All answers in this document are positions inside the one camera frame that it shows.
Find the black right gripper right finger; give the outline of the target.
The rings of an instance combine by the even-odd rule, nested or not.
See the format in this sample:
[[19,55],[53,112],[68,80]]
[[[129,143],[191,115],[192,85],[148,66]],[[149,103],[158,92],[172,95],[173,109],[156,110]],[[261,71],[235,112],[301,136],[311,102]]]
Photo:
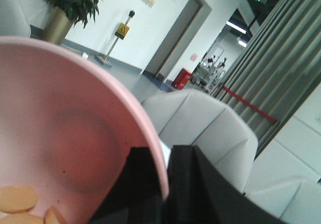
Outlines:
[[166,223],[281,223],[237,191],[198,147],[174,146]]

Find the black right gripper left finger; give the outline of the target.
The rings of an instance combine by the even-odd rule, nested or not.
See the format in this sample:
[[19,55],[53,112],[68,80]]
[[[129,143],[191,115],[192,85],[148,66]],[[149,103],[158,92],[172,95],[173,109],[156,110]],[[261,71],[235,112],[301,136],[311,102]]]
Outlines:
[[130,149],[116,183],[91,223],[162,223],[163,200],[148,147]]

